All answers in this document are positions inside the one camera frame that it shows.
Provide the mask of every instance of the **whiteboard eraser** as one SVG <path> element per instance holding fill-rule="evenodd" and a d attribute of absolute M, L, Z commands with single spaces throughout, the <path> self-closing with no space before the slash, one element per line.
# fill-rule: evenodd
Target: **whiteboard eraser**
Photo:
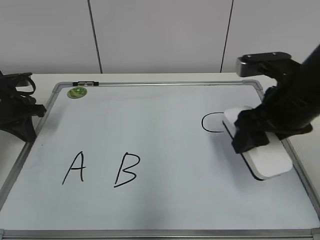
<path fill-rule="evenodd" d="M 243 106 L 224 112 L 223 124 L 232 138 L 237 131 L 234 122 L 239 113 L 250 109 L 252 108 Z M 266 135 L 270 142 L 268 145 L 258 146 L 242 153 L 251 173 L 258 180 L 273 178 L 290 171 L 293 167 L 292 160 L 278 137 L 273 132 L 266 132 Z"/>

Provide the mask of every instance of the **round sticker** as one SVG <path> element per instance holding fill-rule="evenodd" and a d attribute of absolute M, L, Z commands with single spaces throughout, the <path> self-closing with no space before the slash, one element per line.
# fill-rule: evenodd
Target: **round sticker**
<path fill-rule="evenodd" d="M 71 99 L 79 99 L 84 97 L 87 94 L 87 89 L 82 87 L 82 86 L 78 86 L 75 88 L 72 88 L 68 91 L 67 96 Z"/>

